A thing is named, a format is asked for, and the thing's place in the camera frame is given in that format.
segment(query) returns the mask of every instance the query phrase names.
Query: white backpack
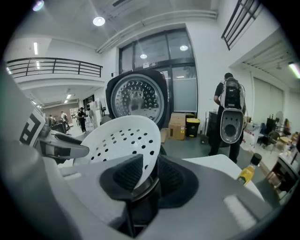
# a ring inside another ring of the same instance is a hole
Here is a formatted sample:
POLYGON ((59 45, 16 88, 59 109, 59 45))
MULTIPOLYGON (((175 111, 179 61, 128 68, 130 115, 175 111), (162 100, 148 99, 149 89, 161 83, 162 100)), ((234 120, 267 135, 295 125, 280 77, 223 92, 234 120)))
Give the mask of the white backpack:
POLYGON ((245 105, 244 87, 233 77, 227 78, 220 98, 222 107, 242 110, 245 105))

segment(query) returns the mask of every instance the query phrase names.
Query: black trash bin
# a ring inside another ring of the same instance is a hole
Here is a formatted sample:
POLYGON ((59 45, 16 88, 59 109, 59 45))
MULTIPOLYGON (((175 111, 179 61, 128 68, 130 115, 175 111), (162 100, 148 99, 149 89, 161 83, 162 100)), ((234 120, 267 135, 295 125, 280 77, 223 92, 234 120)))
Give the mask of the black trash bin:
POLYGON ((197 118, 187 118, 187 137, 197 137, 200 121, 197 118))

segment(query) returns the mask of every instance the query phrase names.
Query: black pants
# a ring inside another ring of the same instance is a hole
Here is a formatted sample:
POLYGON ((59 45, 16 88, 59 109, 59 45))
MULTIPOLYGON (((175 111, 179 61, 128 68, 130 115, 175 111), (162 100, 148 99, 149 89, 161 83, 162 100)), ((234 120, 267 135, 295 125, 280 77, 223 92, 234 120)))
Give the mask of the black pants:
POLYGON ((66 123, 66 126, 67 126, 68 130, 71 129, 70 126, 69 126, 69 122, 65 121, 65 123, 66 123))
POLYGON ((70 129, 70 126, 65 121, 63 121, 62 124, 64 125, 65 131, 67 132, 70 129))
MULTIPOLYGON (((220 134, 220 126, 221 126, 221 120, 217 120, 216 129, 215 129, 213 135, 210 136, 210 137, 212 137, 212 141, 211 141, 212 144, 211 144, 210 152, 208 154, 209 156, 214 156, 214 155, 218 154, 220 143, 222 141, 221 134, 220 134)), ((237 142, 230 144, 229 158, 234 163, 238 162, 237 157, 240 152, 240 144, 241 144, 242 140, 243 140, 243 132, 240 136, 240 139, 237 142)))
POLYGON ((82 132, 85 132, 86 130, 85 130, 85 122, 84 122, 84 120, 80 122, 80 126, 81 126, 82 132))

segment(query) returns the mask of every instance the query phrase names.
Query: cardboard box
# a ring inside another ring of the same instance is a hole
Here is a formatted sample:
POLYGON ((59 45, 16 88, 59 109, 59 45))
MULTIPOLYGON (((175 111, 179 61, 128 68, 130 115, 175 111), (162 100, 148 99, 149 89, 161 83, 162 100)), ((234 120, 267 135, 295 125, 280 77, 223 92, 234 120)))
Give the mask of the cardboard box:
POLYGON ((163 128, 160 130, 160 142, 165 143, 165 139, 167 137, 167 128, 163 128))
POLYGON ((186 115, 184 113, 172 113, 169 122, 169 138, 183 140, 186 129, 186 115))
POLYGON ((244 122, 250 122, 251 119, 252 119, 252 117, 245 117, 244 116, 244 122))

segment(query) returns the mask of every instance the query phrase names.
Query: chair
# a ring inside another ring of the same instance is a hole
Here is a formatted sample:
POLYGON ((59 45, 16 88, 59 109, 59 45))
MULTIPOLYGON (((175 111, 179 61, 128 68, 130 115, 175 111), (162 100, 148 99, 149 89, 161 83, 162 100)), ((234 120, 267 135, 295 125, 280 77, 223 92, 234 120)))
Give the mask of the chair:
POLYGON ((276 132, 276 131, 271 131, 271 132, 269 133, 267 145, 273 144, 273 148, 272 148, 272 150, 271 150, 271 153, 272 153, 272 151, 274 150, 274 148, 275 148, 275 146, 276 146, 276 143, 277 143, 277 140, 278 140, 279 138, 280 138, 280 135, 279 135, 278 132, 276 132))
POLYGON ((259 132, 259 135, 258 135, 258 140, 260 141, 260 145, 262 144, 262 138, 264 137, 268 137, 268 134, 266 134, 266 129, 267 129, 267 126, 264 122, 261 123, 261 130, 259 132))

